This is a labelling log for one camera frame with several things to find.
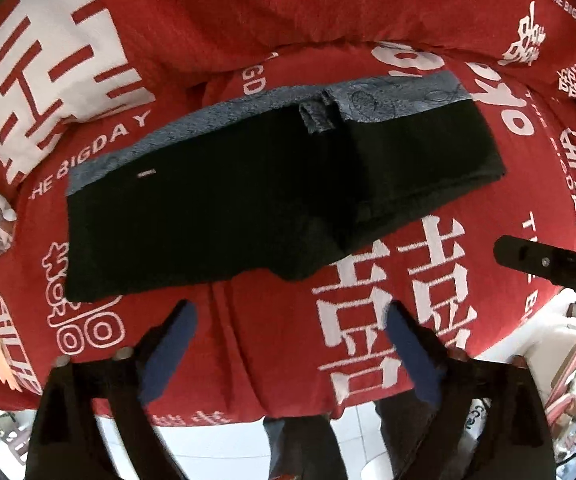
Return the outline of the red chair furniture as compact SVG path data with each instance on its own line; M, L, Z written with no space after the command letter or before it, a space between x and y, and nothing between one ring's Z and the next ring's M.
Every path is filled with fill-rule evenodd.
M565 413L568 405L576 397L576 343L573 345L550 385L550 395L544 403L548 426L553 428L557 419Z

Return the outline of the red white character pillow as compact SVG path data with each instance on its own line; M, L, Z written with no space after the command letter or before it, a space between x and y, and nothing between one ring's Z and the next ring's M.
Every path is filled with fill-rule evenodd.
M154 99L103 0L18 0L0 24L0 168L27 177L65 125Z

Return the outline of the black pants grey waistband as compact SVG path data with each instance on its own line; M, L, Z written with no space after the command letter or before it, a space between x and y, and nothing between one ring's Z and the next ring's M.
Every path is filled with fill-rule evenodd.
M65 296L303 280L505 172L447 70L218 103L72 171Z

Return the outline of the red printed bed blanket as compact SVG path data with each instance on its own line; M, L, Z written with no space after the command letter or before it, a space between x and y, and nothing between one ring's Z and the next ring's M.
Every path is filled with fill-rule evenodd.
M154 99L65 125L0 194L16 212L0 256L0 341L21 387L0 410L37 408L52 364L109 358L187 300L198 330L163 396L160 426L338 414L410 386L385 332L401 301L448 346L479 354L557 289L499 266L513 235L576 251L576 0L103 0ZM72 171L204 107L281 87L452 73L488 123L504 177L298 281L266 269L228 280L73 302Z

